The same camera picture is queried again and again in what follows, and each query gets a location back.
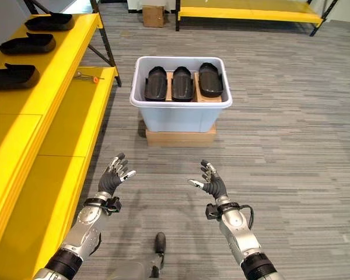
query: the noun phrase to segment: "gray carpet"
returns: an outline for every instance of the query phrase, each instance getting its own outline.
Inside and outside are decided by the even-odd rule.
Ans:
[[[106,279],[146,256],[158,231],[167,236],[162,279],[245,279],[217,221],[206,220],[212,197],[186,183],[204,158],[233,200],[254,207],[254,233],[287,279],[350,280],[350,23],[326,23],[313,38],[308,24],[246,20],[190,19],[175,32],[174,15],[145,28],[126,4],[100,8],[123,87],[112,91],[78,209],[116,153],[138,174],[117,190],[122,211],[75,279]],[[104,50],[100,36],[92,44]],[[223,59],[233,105],[211,148],[147,147],[129,102],[143,55]],[[82,64],[105,65],[91,52]]]

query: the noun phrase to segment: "yellow shelving unit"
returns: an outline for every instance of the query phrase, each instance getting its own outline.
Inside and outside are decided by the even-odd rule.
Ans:
[[[71,225],[117,74],[114,67],[78,70],[104,79],[71,82],[2,237],[0,279],[31,279]]]
[[[48,54],[0,52],[0,68],[6,62],[32,64],[41,75],[32,89],[0,90],[0,236],[98,22],[98,14],[76,15],[72,30],[53,32],[57,46]],[[26,32],[23,25],[13,38]]]
[[[310,3],[289,0],[176,0],[176,31],[179,31],[182,17],[280,20],[286,22],[307,22],[316,25],[316,30],[326,19],[337,0],[319,16]]]
[[[38,32],[53,34],[56,48],[51,52],[0,52],[0,68],[5,63],[32,64],[40,73],[31,89],[0,91],[0,279],[30,279],[60,245],[71,225],[114,78],[121,84],[97,3],[91,4],[93,14],[74,15],[73,29]],[[97,29],[109,59],[89,44]],[[12,37],[26,37],[26,32],[23,25]],[[87,47],[111,67],[78,68]],[[77,68],[103,79],[97,84],[73,79]],[[15,269],[7,269],[8,254],[16,256],[10,257]]]

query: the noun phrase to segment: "robotic arm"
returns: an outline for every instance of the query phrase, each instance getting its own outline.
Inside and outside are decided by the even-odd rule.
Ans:
[[[252,233],[254,212],[249,205],[232,202],[227,195],[226,186],[211,163],[203,160],[201,170],[206,183],[189,179],[188,182],[213,195],[215,204],[206,206],[207,219],[219,221],[219,228],[228,241],[234,259],[241,266],[247,280],[285,280],[263,253],[261,245]],[[240,212],[250,208],[250,220]]]
[[[99,248],[108,217],[122,206],[118,197],[112,198],[116,188],[136,175],[135,170],[127,172],[127,162],[123,153],[111,161],[100,179],[99,191],[85,201],[60,248],[34,280],[71,280],[82,263]]]

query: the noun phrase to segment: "yellow table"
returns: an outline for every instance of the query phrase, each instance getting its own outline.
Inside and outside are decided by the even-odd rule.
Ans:
[[[32,64],[40,73],[32,89],[0,91],[0,239],[76,68],[99,24],[99,15],[75,15],[70,31],[52,32],[48,54],[4,55],[4,63]],[[25,26],[13,37],[25,37]]]
[[[56,252],[71,225],[117,76],[115,67],[78,70],[104,79],[97,84],[71,82],[2,236],[0,279],[31,279]]]

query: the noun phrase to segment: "storage bin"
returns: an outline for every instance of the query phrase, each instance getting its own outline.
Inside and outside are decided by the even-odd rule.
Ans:
[[[194,78],[194,73],[198,72],[204,62],[213,63],[219,74],[222,74],[222,102],[145,101],[145,78],[153,67],[161,66],[167,72],[173,72],[177,67],[185,66]],[[219,113],[232,105],[224,63],[217,57],[140,57],[136,62],[129,100],[140,109],[146,127],[153,132],[207,132]]]

